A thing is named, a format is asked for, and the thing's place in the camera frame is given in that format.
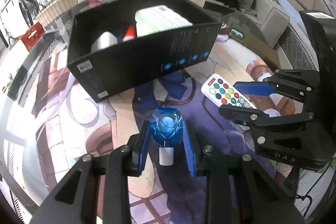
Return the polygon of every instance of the glass table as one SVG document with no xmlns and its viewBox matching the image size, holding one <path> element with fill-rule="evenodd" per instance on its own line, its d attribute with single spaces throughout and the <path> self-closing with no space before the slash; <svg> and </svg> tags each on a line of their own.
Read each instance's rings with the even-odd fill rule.
<svg viewBox="0 0 336 224">
<path fill-rule="evenodd" d="M 157 107 L 178 108 L 196 132 L 224 153 L 252 155 L 279 185 L 293 193 L 293 202 L 305 218 L 313 216 L 334 190 L 334 167 L 312 173 L 256 155 L 250 132 L 221 117 L 217 106 L 201 93 L 202 84 L 213 73 L 231 84 L 262 81 L 272 75 L 260 57 L 233 39 L 216 42 L 206 62 L 100 103 L 89 97 L 66 67 L 72 20 L 76 14 L 110 1 L 115 0 L 91 0 L 73 7 L 46 27 L 29 54 L 12 56 L 19 66 L 14 72 L 8 69 L 13 81 L 1 94 L 0 172 L 23 222 L 29 222 L 82 155 L 106 155 L 126 144 Z M 301 111 L 299 104 L 281 95 L 250 96 L 249 100 L 261 110 L 275 109 L 281 115 Z M 183 147 L 177 147 L 175 153 L 176 158 L 184 157 Z M 104 181 L 102 177 L 98 223 Z M 129 178 L 128 184 L 134 223 L 204 223 L 205 178 L 191 177 L 184 160 L 177 160 L 172 172 L 165 172 L 154 143 L 150 144 L 143 175 Z M 312 196 L 311 204 L 308 198 L 295 199 L 296 193 L 305 196 L 307 192 Z"/>
</svg>

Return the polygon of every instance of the white plastic cap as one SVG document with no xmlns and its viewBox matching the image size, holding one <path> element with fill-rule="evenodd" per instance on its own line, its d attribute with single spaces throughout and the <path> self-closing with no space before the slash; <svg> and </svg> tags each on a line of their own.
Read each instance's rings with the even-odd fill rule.
<svg viewBox="0 0 336 224">
<path fill-rule="evenodd" d="M 159 162 L 160 165 L 170 166 L 174 163 L 174 148 L 159 147 Z"/>
</svg>

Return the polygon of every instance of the wicker basket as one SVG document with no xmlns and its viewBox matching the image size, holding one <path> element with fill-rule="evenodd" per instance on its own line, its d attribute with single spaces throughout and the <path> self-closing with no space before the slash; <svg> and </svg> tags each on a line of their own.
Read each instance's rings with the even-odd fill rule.
<svg viewBox="0 0 336 224">
<path fill-rule="evenodd" d="M 51 0 L 47 2 L 46 7 L 39 12 L 37 15 L 37 20 L 43 27 L 46 27 L 55 18 L 65 13 L 77 4 L 77 0 Z"/>
</svg>

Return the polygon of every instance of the white appliance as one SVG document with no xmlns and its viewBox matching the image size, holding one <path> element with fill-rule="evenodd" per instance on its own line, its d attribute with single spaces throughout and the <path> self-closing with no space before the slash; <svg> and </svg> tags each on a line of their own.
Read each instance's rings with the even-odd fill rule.
<svg viewBox="0 0 336 224">
<path fill-rule="evenodd" d="M 19 37 L 37 23 L 36 16 L 47 0 L 11 0 L 1 13 L 5 28 L 12 37 Z"/>
</svg>

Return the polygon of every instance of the washing machine door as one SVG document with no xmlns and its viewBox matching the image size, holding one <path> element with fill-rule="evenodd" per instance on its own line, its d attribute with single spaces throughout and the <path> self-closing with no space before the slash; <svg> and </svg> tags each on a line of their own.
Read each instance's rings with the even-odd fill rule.
<svg viewBox="0 0 336 224">
<path fill-rule="evenodd" d="M 33 20 L 36 20 L 40 11 L 37 0 L 19 0 L 19 6 L 28 27 L 34 25 Z"/>
</svg>

